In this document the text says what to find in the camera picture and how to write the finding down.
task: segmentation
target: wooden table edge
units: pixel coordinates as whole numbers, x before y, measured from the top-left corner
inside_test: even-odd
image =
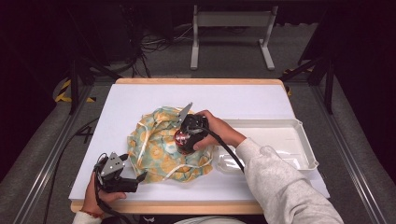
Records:
[[[73,201],[71,210],[77,212],[84,201]],[[262,215],[257,202],[115,202],[111,207],[125,214],[174,215]]]
[[[116,84],[282,85],[275,78],[119,78]]]

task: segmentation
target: metal stand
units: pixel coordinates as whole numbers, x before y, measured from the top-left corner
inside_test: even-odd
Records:
[[[193,43],[191,53],[191,70],[198,69],[198,27],[215,27],[215,26],[256,26],[266,27],[264,39],[260,39],[260,48],[264,56],[265,63],[269,70],[274,70],[275,66],[268,50],[268,41],[271,36],[272,28],[276,18],[277,7],[273,7],[272,11],[198,11],[194,6],[194,14],[192,20],[193,27]]]
[[[77,57],[70,63],[70,79],[71,79],[71,98],[72,106],[69,114],[72,115],[76,111],[79,104],[78,99],[78,77],[81,78],[84,85],[92,85],[95,78],[90,71],[90,67],[94,67],[106,76],[113,77],[115,80],[121,78],[121,76],[113,73],[112,71],[106,69],[101,64],[96,63],[88,58]]]

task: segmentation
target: white table surface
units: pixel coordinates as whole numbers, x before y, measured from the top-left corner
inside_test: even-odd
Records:
[[[69,195],[72,202],[83,201],[92,168],[102,153],[118,155],[127,151],[127,135],[142,115],[161,106],[191,110],[208,109],[221,119],[295,119],[289,98],[281,85],[150,85],[114,84],[98,121],[77,179]],[[306,173],[313,187],[329,198],[329,192],[315,169]],[[122,177],[135,177],[129,161]],[[214,169],[189,183],[165,180],[140,184],[125,200],[133,202],[250,202],[255,201],[242,174],[227,175]]]

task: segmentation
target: hand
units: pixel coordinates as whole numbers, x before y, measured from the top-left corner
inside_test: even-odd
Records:
[[[204,110],[196,114],[207,118],[210,131],[220,136],[225,144],[237,147],[246,139],[244,135],[233,129],[224,120],[213,116],[208,110]],[[219,143],[214,137],[212,137],[212,135],[208,134],[203,140],[195,143],[193,148],[194,150],[199,150],[213,145],[218,146]]]
[[[82,205],[82,211],[95,213],[97,215],[102,215],[103,210],[97,205],[96,197],[95,197],[95,172],[91,175],[90,183],[87,186],[85,191],[85,200]],[[99,190],[99,198],[102,199],[105,203],[113,203],[118,199],[125,199],[126,194],[124,192],[113,192],[107,193],[103,190]]]

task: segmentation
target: table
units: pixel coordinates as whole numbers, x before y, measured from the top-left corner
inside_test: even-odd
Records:
[[[78,211],[92,167],[103,153],[127,150],[126,137],[135,129],[141,115],[163,106],[209,109],[222,119],[295,119],[289,98],[278,79],[228,78],[122,78],[114,84],[98,121],[92,141],[78,172],[69,198],[72,211]],[[314,188],[329,197],[324,182],[314,170],[306,174]],[[134,177],[126,162],[122,177]],[[141,184],[136,193],[112,204],[122,213],[134,214],[262,214],[248,190],[245,177],[226,175],[215,168],[189,183],[166,180]]]

